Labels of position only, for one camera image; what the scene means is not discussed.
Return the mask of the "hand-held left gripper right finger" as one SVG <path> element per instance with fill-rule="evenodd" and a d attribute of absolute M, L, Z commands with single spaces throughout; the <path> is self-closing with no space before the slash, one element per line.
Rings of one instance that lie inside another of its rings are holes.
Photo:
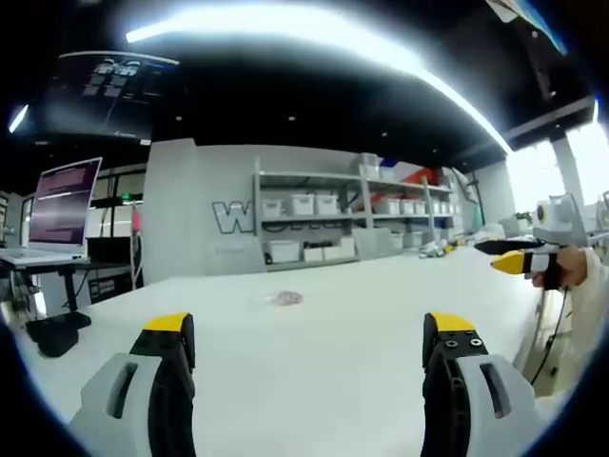
<path fill-rule="evenodd" d="M 422 369 L 422 456 L 522 456 L 536 440 L 532 386 L 467 320 L 424 316 Z"/>

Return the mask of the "person's right hand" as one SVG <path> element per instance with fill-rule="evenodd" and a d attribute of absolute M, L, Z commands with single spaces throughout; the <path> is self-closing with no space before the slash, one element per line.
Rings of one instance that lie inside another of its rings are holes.
<path fill-rule="evenodd" d="M 560 287 L 572 288 L 580 286 L 587 278 L 586 250 L 577 247 L 561 248 L 557 257 L 560 266 Z"/>

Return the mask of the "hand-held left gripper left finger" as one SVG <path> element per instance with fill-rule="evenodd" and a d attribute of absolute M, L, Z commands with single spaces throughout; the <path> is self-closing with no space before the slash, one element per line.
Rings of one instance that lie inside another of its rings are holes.
<path fill-rule="evenodd" d="M 81 389 L 71 435 L 87 456 L 194 456 L 194 369 L 193 316 L 150 320 Z"/>

